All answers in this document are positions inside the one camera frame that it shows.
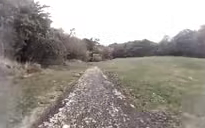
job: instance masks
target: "overcast sky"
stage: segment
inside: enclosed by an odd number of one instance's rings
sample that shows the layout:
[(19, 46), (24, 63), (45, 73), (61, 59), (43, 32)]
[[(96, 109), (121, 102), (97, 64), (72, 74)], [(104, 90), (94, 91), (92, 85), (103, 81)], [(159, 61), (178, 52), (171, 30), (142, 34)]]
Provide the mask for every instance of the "overcast sky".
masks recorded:
[(160, 41), (205, 24), (205, 0), (38, 0), (51, 6), (53, 27), (102, 44), (130, 40)]

